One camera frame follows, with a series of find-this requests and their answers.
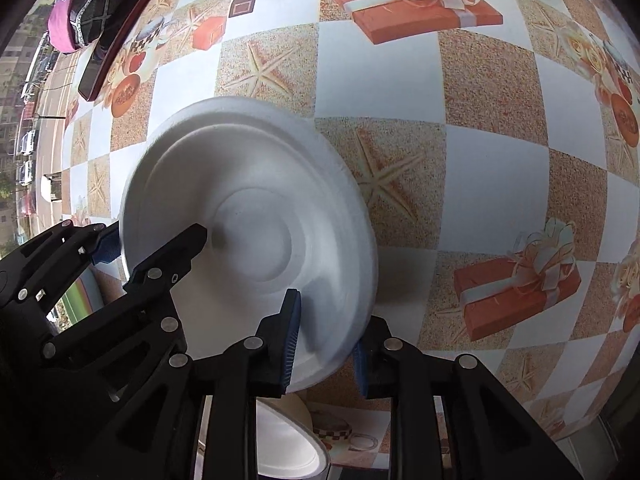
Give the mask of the white foam bowl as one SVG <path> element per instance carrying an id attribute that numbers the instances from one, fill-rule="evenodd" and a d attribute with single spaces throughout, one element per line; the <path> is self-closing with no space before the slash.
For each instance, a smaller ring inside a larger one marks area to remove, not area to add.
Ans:
<path id="1" fill-rule="evenodd" d="M 343 365 L 373 309 L 378 250 L 355 179 L 307 119 L 238 96 L 166 118 L 120 203 L 126 266 L 192 224 L 205 243 L 171 295 L 193 359 L 253 335 L 294 288 L 302 320 L 288 388 Z"/>
<path id="2" fill-rule="evenodd" d="M 326 447 L 312 431 L 311 414 L 295 393 L 256 400 L 257 470 L 273 479 L 314 479 L 330 466 Z"/>

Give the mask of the white foam bowl bottom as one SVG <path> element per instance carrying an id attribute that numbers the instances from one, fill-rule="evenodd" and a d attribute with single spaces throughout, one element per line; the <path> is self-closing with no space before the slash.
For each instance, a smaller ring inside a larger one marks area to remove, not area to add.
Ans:
<path id="1" fill-rule="evenodd" d="M 120 203 L 126 266 L 192 224 L 205 243 L 171 295 L 193 359 L 253 335 L 294 288 L 302 320 L 288 388 L 343 365 L 373 309 L 378 250 L 355 179 L 307 119 L 238 96 L 166 118 Z"/>

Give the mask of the green pastel plate stack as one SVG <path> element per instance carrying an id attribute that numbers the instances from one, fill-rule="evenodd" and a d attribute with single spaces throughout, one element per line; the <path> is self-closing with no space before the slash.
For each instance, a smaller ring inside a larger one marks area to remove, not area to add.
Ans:
<path id="1" fill-rule="evenodd" d="M 70 285 L 56 305 L 60 317 L 58 328 L 66 330 L 103 307 L 104 300 L 98 281 L 88 268 Z"/>

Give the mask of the dark red smartphone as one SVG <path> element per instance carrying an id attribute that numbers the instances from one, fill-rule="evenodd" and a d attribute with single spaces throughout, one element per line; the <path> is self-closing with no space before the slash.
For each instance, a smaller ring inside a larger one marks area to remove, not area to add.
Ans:
<path id="1" fill-rule="evenodd" d="M 78 84 L 79 95 L 85 101 L 92 102 L 98 97 L 108 70 L 149 1 L 120 0 L 106 20 L 104 31 L 90 52 L 89 61 Z"/>

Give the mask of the patterned checkered tablecloth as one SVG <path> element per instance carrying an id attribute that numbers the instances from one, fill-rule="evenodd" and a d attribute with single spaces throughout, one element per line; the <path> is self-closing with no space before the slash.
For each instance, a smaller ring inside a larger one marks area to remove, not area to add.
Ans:
<path id="1" fill-rule="evenodd" d="M 639 342 L 639 43 L 611 0 L 484 0 L 498 25 L 374 44 L 334 0 L 151 0 L 94 103 L 72 93 L 58 215 L 117 217 L 160 123 L 211 96 L 292 110 L 344 157 L 380 243 L 375 311 L 476 354 L 562 448 Z M 454 274 L 574 233 L 573 295 L 479 340 Z"/>

